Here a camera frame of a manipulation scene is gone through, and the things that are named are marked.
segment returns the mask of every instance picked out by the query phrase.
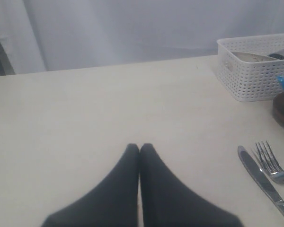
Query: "basket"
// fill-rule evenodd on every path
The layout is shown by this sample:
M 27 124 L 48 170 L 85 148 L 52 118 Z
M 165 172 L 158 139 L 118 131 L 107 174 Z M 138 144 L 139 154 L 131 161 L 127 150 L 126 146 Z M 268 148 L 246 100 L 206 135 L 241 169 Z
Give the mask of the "basket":
M 284 49 L 284 34 L 220 39 L 217 78 L 238 101 L 273 99 L 282 92 L 276 76 L 284 76 L 284 60 L 245 62 L 231 52 L 269 55 Z

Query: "white plastic basket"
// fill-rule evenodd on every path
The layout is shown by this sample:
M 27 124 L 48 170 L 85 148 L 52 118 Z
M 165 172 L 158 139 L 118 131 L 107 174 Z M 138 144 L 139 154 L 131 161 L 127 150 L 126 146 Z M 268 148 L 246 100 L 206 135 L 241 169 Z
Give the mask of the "white plastic basket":
M 284 76 L 284 60 L 244 62 L 231 52 L 269 55 L 284 49 L 284 34 L 220 39 L 217 78 L 242 102 L 269 100 L 282 92 L 276 76 Z

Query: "knife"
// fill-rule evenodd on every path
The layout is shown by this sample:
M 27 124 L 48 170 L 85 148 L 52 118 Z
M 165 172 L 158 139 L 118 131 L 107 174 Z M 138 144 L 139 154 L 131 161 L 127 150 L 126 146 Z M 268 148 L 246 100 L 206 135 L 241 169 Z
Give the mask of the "knife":
M 238 146 L 238 155 L 250 176 L 284 216 L 284 201 L 265 176 L 262 169 L 259 168 L 257 163 L 249 155 L 249 153 L 247 153 L 243 146 Z

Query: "white table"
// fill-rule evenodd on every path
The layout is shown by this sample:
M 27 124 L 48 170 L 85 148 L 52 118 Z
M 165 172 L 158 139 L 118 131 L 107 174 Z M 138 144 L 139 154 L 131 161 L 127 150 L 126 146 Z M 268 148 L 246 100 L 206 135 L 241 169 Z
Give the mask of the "white table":
M 145 142 L 188 187 L 246 227 L 284 227 L 237 155 L 238 145 L 269 140 L 284 167 L 284 129 L 271 101 L 236 101 L 215 77 L 215 61 L 0 77 L 0 227 L 39 227 L 96 186 L 127 143 Z

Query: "silver fork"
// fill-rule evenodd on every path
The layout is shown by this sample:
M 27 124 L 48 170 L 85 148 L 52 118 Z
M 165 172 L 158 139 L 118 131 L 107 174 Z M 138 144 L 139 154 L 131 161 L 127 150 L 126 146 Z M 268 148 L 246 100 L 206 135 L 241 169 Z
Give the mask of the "silver fork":
M 256 147 L 257 160 L 265 171 L 265 173 L 274 182 L 284 184 L 284 170 L 280 167 L 268 142 L 266 141 L 266 144 L 264 144 L 263 141 L 262 143 L 258 142 L 256 143 Z

